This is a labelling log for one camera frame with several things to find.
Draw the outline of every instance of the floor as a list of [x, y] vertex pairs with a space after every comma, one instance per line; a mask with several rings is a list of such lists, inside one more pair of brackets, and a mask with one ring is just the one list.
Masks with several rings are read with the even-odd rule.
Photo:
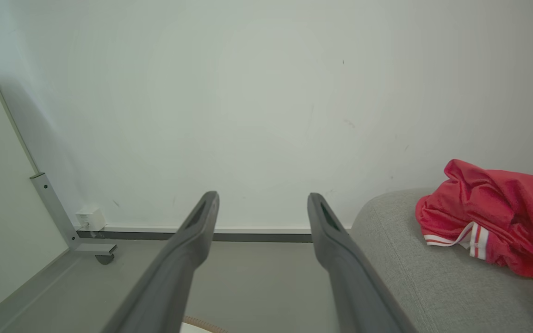
[[[47, 283], [33, 283], [40, 287], [37, 295], [24, 296], [19, 305], [2, 303], [0, 332], [101, 331], [165, 245], [116, 243], [116, 257], [106, 266], [91, 255], [61, 257], [47, 269]], [[306, 243], [213, 242], [195, 272], [186, 315], [229, 333], [339, 331], [328, 274]]]

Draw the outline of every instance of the red garment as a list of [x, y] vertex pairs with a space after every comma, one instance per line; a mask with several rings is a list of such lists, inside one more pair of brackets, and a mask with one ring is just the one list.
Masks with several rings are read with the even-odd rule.
[[416, 205], [427, 245], [461, 244], [472, 257], [533, 278], [533, 175], [451, 160], [449, 180]]

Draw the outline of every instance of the white electrical outlet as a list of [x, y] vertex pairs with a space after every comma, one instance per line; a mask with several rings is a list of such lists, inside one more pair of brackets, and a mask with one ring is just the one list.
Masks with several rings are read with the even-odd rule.
[[86, 207], [76, 214], [80, 225], [90, 231], [100, 231], [106, 225], [102, 211], [97, 207]]

